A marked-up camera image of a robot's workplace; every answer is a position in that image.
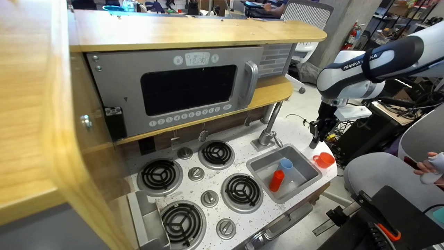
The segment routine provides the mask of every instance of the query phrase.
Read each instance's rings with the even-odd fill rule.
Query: microwave window
[[[225,102],[230,99],[236,65],[149,72],[142,75],[148,116]]]

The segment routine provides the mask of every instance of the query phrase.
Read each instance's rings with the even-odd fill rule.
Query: human hand
[[[270,12],[273,9],[273,8],[271,8],[270,3],[264,4],[263,8],[266,12]]]
[[[437,153],[435,153],[435,152],[428,152],[427,153],[427,156],[436,156],[436,155],[437,155]],[[430,172],[435,173],[436,172],[435,166],[433,166],[433,164],[430,163],[428,160],[425,160],[423,162],[418,162],[416,165],[420,170],[414,170],[413,172],[417,175],[423,175],[424,173],[430,173]],[[441,176],[441,178],[439,178],[435,182],[435,184],[444,185],[444,176]]]

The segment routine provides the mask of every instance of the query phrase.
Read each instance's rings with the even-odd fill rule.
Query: fire extinguisher
[[[351,49],[353,46],[353,43],[356,40],[356,36],[357,36],[357,29],[356,29],[356,25],[358,24],[359,20],[356,20],[355,24],[353,25],[352,31],[350,31],[349,36],[347,37],[347,39],[345,40],[344,46],[342,47],[341,50],[347,50],[347,49]]]

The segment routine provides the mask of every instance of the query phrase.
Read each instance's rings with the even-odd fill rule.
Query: sink
[[[293,168],[285,172],[279,190],[272,192],[268,184],[281,159],[293,162]],[[322,178],[321,172],[299,150],[291,144],[274,149],[247,161],[247,168],[261,184],[271,199],[278,204],[284,203],[302,190]]]

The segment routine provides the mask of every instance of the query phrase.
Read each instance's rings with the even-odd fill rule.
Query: stove burner
[[[192,202],[170,204],[162,212],[162,222],[172,249],[193,249],[203,239],[206,220],[203,211]]]
[[[183,179],[180,165],[168,158],[148,162],[137,175],[137,185],[147,195],[160,197],[174,192]]]
[[[226,184],[225,192],[237,204],[256,206],[261,197],[261,189],[250,176],[237,175]]]
[[[234,212],[250,214],[259,209],[264,193],[253,177],[235,173],[222,183],[221,197],[225,205]]]
[[[176,178],[174,162],[158,160],[148,164],[141,172],[142,181],[150,189],[168,190]]]
[[[224,142],[214,141],[202,149],[204,159],[215,165],[224,165],[231,158],[231,148]]]

